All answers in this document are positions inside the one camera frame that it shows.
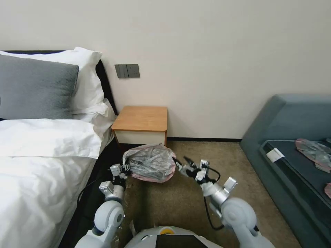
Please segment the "wall outlet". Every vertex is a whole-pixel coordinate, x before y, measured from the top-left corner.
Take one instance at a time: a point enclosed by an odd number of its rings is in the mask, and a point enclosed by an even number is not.
[[[139,66],[138,64],[127,64],[128,75],[130,78],[139,78]]]

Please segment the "power cord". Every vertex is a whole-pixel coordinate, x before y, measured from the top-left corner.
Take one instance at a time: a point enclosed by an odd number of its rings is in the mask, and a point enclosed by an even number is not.
[[[221,174],[217,170],[215,170],[213,168],[210,168],[209,167],[208,169],[210,169],[211,171],[215,172],[218,175],[218,178],[216,179],[216,182],[217,182],[221,178]]]
[[[207,206],[207,200],[206,200],[205,197],[203,198],[203,200],[204,200],[204,206],[206,208],[206,213],[207,213],[208,221],[209,221],[209,224],[210,224],[211,228],[214,229],[215,231],[221,230],[224,227],[224,225],[221,225],[219,227],[214,227],[213,223],[211,222],[210,216],[209,216],[209,211],[208,211],[208,206]]]
[[[215,182],[218,182],[218,180],[221,178],[221,174],[217,170],[215,170],[213,168],[208,167],[208,169],[211,170],[211,171],[213,171],[213,172],[215,172],[218,175],[217,179],[215,180]],[[203,198],[203,201],[204,201],[204,207],[206,208],[207,218],[208,218],[208,221],[209,221],[209,224],[210,224],[211,228],[214,229],[214,230],[216,230],[216,231],[221,230],[224,227],[224,225],[221,225],[219,227],[215,227],[213,225],[213,223],[211,222],[211,219],[210,219],[206,197]]]
[[[82,194],[84,193],[84,191],[85,191],[88,187],[90,187],[91,185],[93,185],[96,181],[100,180],[101,178],[103,178],[103,176],[100,176],[100,177],[98,177],[97,179],[93,180],[92,182],[90,182],[88,185],[86,185],[86,186],[82,189],[82,191],[79,193],[78,198],[77,198],[77,206],[78,206],[78,204],[79,204],[80,198],[81,198]]]

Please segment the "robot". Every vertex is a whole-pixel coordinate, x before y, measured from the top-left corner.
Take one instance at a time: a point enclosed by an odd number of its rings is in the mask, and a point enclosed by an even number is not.
[[[272,243],[261,235],[256,227],[257,218],[253,208],[244,200],[231,197],[230,192],[238,184],[229,177],[223,186],[217,182],[220,174],[210,168],[207,160],[196,165],[191,159],[184,157],[187,164],[173,158],[181,174],[192,177],[201,187],[207,210],[208,220],[214,230],[223,227],[232,229],[241,248],[274,248]],[[110,168],[113,182],[102,182],[99,189],[105,195],[105,202],[98,208],[94,218],[94,228],[83,236],[75,248],[111,248],[116,230],[124,217],[122,200],[124,197],[125,179],[129,174],[127,165],[116,164]],[[217,179],[208,177],[212,170],[218,174]],[[210,198],[210,209],[221,219],[222,226],[214,227],[208,213],[206,198]],[[204,237],[178,227],[154,227],[143,230],[133,237],[125,248],[166,248],[166,247],[221,248]]]

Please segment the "wooden nightstand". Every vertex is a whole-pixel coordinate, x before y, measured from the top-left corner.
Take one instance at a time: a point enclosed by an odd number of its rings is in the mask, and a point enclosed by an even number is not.
[[[115,120],[118,143],[167,145],[167,107],[125,106]]]

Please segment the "black baseboard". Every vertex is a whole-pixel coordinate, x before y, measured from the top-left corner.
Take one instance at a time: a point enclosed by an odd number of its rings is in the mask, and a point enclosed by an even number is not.
[[[208,142],[240,142],[242,139],[230,138],[185,138],[185,137],[167,137],[167,141],[208,141]]]

